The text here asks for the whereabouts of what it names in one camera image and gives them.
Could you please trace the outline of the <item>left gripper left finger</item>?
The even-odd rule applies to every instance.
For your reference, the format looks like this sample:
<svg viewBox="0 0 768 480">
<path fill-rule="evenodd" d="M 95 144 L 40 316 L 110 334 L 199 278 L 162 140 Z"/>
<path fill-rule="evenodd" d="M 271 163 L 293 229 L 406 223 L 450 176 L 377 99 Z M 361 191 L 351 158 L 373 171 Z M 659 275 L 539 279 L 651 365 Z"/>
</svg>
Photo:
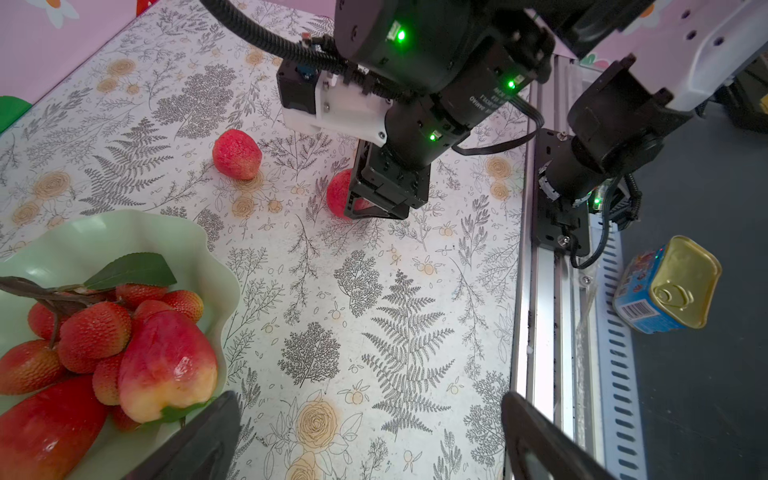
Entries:
<svg viewBox="0 0 768 480">
<path fill-rule="evenodd" d="M 225 391 L 124 479 L 226 479 L 240 430 L 238 396 Z"/>
</svg>

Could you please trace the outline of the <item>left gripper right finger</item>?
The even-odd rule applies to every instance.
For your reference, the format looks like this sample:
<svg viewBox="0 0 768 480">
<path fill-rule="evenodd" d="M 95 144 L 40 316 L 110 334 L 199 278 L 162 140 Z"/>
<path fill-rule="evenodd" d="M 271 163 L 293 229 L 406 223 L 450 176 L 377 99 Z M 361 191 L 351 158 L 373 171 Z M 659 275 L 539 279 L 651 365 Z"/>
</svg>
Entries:
<svg viewBox="0 0 768 480">
<path fill-rule="evenodd" d="M 515 479 L 613 479 L 517 392 L 503 396 L 501 423 Z"/>
</svg>

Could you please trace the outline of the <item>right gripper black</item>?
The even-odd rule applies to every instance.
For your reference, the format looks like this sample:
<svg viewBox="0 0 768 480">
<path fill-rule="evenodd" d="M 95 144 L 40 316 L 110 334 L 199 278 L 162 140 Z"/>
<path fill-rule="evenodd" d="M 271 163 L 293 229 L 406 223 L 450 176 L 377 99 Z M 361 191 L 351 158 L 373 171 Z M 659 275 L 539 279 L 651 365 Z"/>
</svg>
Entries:
<svg viewBox="0 0 768 480">
<path fill-rule="evenodd" d="M 429 184 L 429 167 L 407 170 L 385 149 L 360 140 L 344 215 L 353 220 L 405 220 L 411 209 L 419 209 L 428 202 Z"/>
</svg>

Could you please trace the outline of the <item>pink fake fruit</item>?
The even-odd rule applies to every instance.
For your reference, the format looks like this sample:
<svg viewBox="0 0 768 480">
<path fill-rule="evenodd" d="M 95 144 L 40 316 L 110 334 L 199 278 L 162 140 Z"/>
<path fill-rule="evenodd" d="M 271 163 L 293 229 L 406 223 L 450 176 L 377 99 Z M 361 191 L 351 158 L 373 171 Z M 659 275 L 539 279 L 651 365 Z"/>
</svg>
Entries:
<svg viewBox="0 0 768 480">
<path fill-rule="evenodd" d="M 223 175 L 239 181 L 256 178 L 263 154 L 257 143 L 245 132 L 230 129 L 215 142 L 212 158 L 215 168 Z"/>
<path fill-rule="evenodd" d="M 346 169 L 337 173 L 329 182 L 326 191 L 326 203 L 330 212 L 342 219 L 347 219 L 345 209 L 349 197 L 349 188 L 353 170 Z"/>
</svg>

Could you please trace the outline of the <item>red wax apple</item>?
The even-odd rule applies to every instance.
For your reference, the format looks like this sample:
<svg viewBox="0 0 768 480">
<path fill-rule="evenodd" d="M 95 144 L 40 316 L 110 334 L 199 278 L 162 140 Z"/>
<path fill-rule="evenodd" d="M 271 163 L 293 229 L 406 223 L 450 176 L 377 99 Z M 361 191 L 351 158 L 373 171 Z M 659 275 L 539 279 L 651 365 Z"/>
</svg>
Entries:
<svg viewBox="0 0 768 480">
<path fill-rule="evenodd" d="M 218 362 L 203 332 L 185 315 L 166 310 L 146 320 L 124 352 L 118 374 L 119 405 L 137 423 L 208 402 Z"/>
<path fill-rule="evenodd" d="M 85 375 L 21 401 L 1 415 L 1 477 L 65 478 L 91 448 L 107 415 Z"/>
</svg>

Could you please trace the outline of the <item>red fake berry bunch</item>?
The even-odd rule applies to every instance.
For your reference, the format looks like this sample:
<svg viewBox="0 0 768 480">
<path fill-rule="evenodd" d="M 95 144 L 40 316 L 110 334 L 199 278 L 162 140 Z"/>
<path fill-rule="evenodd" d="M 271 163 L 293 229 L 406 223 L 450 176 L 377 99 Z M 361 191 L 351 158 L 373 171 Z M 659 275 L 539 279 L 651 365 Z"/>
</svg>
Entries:
<svg viewBox="0 0 768 480">
<path fill-rule="evenodd" d="M 176 284 L 164 257 L 153 253 L 120 257 L 81 284 L 43 287 L 18 276 L 2 277 L 3 292 L 33 300 L 27 324 L 35 336 L 2 355 L 2 394 L 36 392 L 67 374 L 90 376 L 102 404 L 119 411 L 127 425 L 141 424 L 119 405 L 120 363 L 133 336 L 153 315 L 172 310 L 196 325 L 201 320 L 203 299 Z M 183 422 L 213 397 L 150 423 Z"/>
</svg>

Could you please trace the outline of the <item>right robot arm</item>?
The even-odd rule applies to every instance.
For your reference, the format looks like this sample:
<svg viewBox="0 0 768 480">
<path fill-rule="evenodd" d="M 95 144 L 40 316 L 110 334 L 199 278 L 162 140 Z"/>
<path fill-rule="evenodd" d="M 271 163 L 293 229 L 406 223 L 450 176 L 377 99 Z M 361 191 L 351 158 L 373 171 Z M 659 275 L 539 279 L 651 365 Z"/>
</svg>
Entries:
<svg viewBox="0 0 768 480">
<path fill-rule="evenodd" d="M 403 220 L 428 199 L 431 164 L 547 82 L 557 44 L 578 58 L 627 28 L 644 1 L 340 1 L 332 35 L 291 41 L 228 1 L 206 10 L 280 58 L 286 123 L 358 140 L 344 201 L 350 219 Z M 650 162 L 767 43 L 763 1 L 687 1 L 674 25 L 613 63 L 571 107 L 571 173 L 549 174 L 554 202 L 579 204 L 605 179 Z"/>
</svg>

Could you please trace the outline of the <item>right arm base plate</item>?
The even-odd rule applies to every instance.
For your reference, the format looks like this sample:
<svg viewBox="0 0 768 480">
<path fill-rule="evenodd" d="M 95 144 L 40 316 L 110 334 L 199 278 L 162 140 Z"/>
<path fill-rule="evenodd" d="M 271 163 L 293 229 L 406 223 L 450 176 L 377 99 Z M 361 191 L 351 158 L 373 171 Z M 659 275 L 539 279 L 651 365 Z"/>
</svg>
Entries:
<svg viewBox="0 0 768 480">
<path fill-rule="evenodd" d="M 622 231 L 639 219 L 642 192 L 634 176 L 601 181 L 579 199 L 557 193 L 546 178 L 555 162 L 575 160 L 574 137 L 540 130 L 534 143 L 536 193 L 533 200 L 533 243 L 569 258 L 573 268 L 586 270 L 597 263 L 608 246 L 612 227 Z"/>
</svg>

